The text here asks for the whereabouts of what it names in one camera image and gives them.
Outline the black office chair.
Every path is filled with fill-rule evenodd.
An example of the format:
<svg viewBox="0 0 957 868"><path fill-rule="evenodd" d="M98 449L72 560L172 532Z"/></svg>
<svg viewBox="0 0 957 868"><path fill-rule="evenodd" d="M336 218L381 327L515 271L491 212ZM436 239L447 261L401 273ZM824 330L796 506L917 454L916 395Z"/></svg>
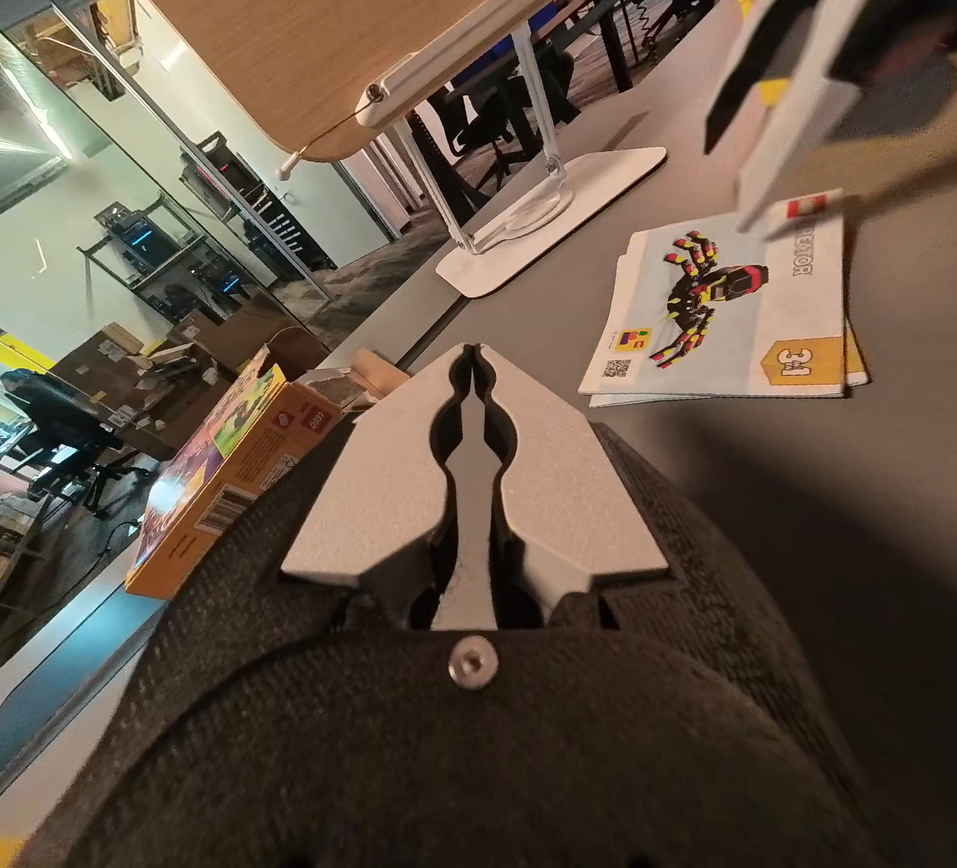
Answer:
<svg viewBox="0 0 957 868"><path fill-rule="evenodd" d="M538 62L553 122L556 125L569 124L580 113L568 96L575 67L574 58L566 52L549 49L540 55ZM524 79L517 75L503 79L483 94L473 95L470 101L475 117L472 119L468 117L467 99L467 96L452 97L448 89L441 88L428 97L428 103L436 111L455 157L466 157L486 147L492 150L494 161L475 188L479 192L489 180L494 179L495 190L499 191L510 178L512 167L522 165L529 159L522 148L505 152L501 146L511 144L518 138L509 130L511 119L508 109L515 109L520 121L526 122L523 112L531 109L531 97Z"/></svg>
<svg viewBox="0 0 957 868"><path fill-rule="evenodd" d="M102 518L109 481L156 478L155 470L132 465L133 453L125 452L125 441L50 374L16 369L2 373L1 380L6 395L32 425L18 448L28 465L43 468L28 484L28 499L51 495Z"/></svg>

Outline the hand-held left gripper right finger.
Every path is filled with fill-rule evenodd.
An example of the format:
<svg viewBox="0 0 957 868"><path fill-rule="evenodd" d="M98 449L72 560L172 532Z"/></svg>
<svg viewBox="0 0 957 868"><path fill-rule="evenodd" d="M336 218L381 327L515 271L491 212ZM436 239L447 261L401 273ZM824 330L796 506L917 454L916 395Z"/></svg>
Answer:
<svg viewBox="0 0 957 868"><path fill-rule="evenodd" d="M599 439L575 407L477 347L492 489L493 586L528 599L665 575L669 565Z"/></svg>

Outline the blue panel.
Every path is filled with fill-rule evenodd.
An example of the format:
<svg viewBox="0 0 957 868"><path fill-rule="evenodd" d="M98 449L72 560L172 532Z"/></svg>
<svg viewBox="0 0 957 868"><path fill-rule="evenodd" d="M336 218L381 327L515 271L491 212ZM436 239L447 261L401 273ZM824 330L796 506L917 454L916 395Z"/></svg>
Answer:
<svg viewBox="0 0 957 868"><path fill-rule="evenodd" d="M3 696L2 791L138 654L165 607L116 588Z"/></svg>

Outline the colourful lego set box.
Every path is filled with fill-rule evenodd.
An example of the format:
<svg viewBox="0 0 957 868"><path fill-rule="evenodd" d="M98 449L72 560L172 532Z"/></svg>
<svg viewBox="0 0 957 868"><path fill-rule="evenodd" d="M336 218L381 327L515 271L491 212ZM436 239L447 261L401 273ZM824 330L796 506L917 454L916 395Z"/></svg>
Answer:
<svg viewBox="0 0 957 868"><path fill-rule="evenodd" d="M167 601L239 517L346 416L409 379L359 348L343 364L301 327L258 349L150 489L129 594Z"/></svg>

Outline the spider instruction booklet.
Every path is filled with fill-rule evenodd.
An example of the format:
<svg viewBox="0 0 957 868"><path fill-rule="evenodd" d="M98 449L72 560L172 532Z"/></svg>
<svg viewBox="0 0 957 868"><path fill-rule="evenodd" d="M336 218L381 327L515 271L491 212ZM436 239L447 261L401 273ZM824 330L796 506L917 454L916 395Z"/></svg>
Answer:
<svg viewBox="0 0 957 868"><path fill-rule="evenodd" d="M578 393L592 408L844 396L843 193L792 196L751 227L728 213L637 231Z"/></svg>

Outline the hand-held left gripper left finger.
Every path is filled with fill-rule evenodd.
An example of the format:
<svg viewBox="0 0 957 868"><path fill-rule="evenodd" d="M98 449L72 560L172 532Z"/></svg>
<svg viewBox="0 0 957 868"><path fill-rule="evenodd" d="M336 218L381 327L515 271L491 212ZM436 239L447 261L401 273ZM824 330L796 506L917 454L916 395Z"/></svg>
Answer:
<svg viewBox="0 0 957 868"><path fill-rule="evenodd" d="M376 403L347 443L281 564L335 587L446 587L458 556L456 485L473 349L454 346Z"/></svg>

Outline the yellow wall sign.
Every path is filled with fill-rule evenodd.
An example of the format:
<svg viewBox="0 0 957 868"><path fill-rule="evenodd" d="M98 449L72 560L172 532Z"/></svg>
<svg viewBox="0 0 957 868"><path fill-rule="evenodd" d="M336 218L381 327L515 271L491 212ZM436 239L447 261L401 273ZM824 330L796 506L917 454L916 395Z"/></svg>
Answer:
<svg viewBox="0 0 957 868"><path fill-rule="evenodd" d="M17 337L2 331L1 364L11 370L47 373L54 368L55 361Z"/></svg>

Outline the pile of cardboard boxes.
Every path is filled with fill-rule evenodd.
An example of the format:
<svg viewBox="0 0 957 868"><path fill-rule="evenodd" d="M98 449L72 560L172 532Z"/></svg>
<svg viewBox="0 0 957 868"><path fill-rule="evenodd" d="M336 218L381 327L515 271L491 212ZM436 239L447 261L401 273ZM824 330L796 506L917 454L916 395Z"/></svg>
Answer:
<svg viewBox="0 0 957 868"><path fill-rule="evenodd" d="M200 427L261 349L290 379L326 359L327 343L263 294L214 324L198 311L142 341L107 324L52 368L126 445L170 459Z"/></svg>

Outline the metal shelf rack with printers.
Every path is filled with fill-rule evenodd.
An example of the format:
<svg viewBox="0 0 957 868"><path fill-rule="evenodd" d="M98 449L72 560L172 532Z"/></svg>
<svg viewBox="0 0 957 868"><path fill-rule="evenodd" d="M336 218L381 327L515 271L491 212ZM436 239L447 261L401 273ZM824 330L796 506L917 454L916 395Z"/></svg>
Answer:
<svg viewBox="0 0 957 868"><path fill-rule="evenodd" d="M218 241L164 192L139 209L115 202L94 218L100 238L78 251L171 323L192 312L223 322L256 290Z"/></svg>

